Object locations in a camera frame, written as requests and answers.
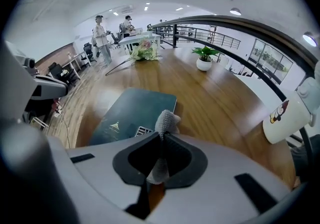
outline cartoon logo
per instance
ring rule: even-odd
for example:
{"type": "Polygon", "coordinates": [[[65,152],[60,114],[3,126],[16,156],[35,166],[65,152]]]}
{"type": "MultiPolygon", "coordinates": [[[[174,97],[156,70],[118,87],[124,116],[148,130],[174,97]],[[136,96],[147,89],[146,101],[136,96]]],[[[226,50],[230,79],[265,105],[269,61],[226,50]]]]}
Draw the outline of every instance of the cartoon logo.
{"type": "Polygon", "coordinates": [[[286,108],[288,106],[289,100],[285,101],[280,105],[274,112],[270,114],[270,122],[273,124],[275,121],[280,121],[281,116],[283,115],[284,112],[286,112],[286,108]]]}

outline white shirt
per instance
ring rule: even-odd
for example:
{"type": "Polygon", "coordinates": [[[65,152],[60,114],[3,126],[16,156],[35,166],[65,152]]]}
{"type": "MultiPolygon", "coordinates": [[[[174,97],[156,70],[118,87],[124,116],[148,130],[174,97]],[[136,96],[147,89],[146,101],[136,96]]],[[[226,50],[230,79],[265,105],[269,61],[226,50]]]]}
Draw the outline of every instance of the white shirt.
{"type": "Polygon", "coordinates": [[[130,33],[130,30],[127,29],[128,27],[131,27],[130,22],[126,19],[124,20],[123,24],[125,25],[125,33],[130,33]]]}
{"type": "Polygon", "coordinates": [[[97,47],[107,45],[108,40],[105,35],[105,29],[101,25],[96,25],[93,28],[93,32],[94,32],[93,35],[95,37],[97,47]]]}
{"type": "Polygon", "coordinates": [[[92,34],[92,37],[91,37],[91,44],[93,46],[97,44],[96,38],[95,38],[95,36],[93,34],[92,34]]]}

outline white desk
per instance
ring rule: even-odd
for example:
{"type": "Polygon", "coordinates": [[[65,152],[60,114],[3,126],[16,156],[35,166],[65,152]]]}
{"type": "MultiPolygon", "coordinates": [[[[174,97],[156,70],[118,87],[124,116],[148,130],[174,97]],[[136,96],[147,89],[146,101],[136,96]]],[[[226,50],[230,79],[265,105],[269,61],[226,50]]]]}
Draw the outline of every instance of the white desk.
{"type": "Polygon", "coordinates": [[[154,33],[152,34],[151,37],[149,37],[146,34],[139,34],[139,35],[135,35],[135,36],[126,37],[119,42],[119,45],[125,47],[125,45],[139,43],[143,38],[147,38],[150,40],[156,40],[156,44],[157,44],[158,48],[160,48],[160,35],[157,35],[154,33]]]}
{"type": "Polygon", "coordinates": [[[89,58],[88,58],[88,56],[87,56],[87,53],[86,53],[85,51],[82,52],[82,53],[80,53],[80,54],[75,55],[72,59],[70,59],[68,62],[66,62],[64,65],[62,65],[62,68],[66,67],[67,65],[70,65],[70,68],[71,68],[72,70],[74,70],[74,73],[75,73],[75,75],[78,77],[78,79],[80,79],[80,76],[79,76],[79,74],[77,73],[76,69],[74,68],[72,62],[75,61],[75,63],[76,63],[76,65],[78,66],[79,70],[81,70],[81,67],[80,67],[80,65],[78,64],[77,58],[78,58],[78,57],[81,58],[81,55],[82,55],[82,54],[85,54],[85,57],[86,57],[86,59],[88,60],[89,66],[91,66],[91,62],[90,62],[90,60],[89,60],[89,58]]]}

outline office chair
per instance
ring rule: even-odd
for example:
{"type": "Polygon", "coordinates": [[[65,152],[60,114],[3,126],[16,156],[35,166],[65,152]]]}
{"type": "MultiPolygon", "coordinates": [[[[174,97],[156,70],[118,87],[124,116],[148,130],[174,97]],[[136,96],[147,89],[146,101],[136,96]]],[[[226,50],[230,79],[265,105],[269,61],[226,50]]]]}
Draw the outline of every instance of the office chair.
{"type": "Polygon", "coordinates": [[[120,41],[119,38],[116,38],[113,33],[111,33],[111,37],[112,37],[112,39],[113,39],[114,41],[113,41],[113,43],[112,43],[110,46],[113,46],[113,47],[115,47],[115,48],[120,47],[120,45],[119,45],[119,41],[120,41]]]}
{"type": "Polygon", "coordinates": [[[84,44],[83,50],[85,51],[86,55],[88,56],[90,62],[93,62],[93,61],[96,62],[96,60],[94,59],[94,56],[93,56],[94,54],[92,53],[92,45],[89,42],[84,44]]]}
{"type": "Polygon", "coordinates": [[[69,71],[68,74],[61,76],[63,68],[61,67],[60,64],[57,64],[56,62],[54,62],[48,68],[49,68],[49,72],[51,73],[51,75],[54,78],[66,83],[68,85],[71,84],[72,86],[75,86],[74,81],[76,79],[73,79],[73,77],[75,76],[74,70],[71,70],[71,71],[69,71]]]}

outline brick wall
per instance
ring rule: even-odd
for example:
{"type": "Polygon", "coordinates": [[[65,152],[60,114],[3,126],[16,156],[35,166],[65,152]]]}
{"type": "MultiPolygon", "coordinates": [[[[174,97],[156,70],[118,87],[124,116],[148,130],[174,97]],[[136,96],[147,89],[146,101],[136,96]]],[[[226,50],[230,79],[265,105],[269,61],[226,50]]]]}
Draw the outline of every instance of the brick wall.
{"type": "Polygon", "coordinates": [[[41,75],[48,74],[48,67],[53,63],[59,63],[61,66],[65,64],[68,59],[68,52],[70,52],[71,56],[76,55],[76,51],[72,43],[65,45],[54,52],[46,55],[44,58],[40,59],[36,62],[35,66],[39,70],[41,75]]]}

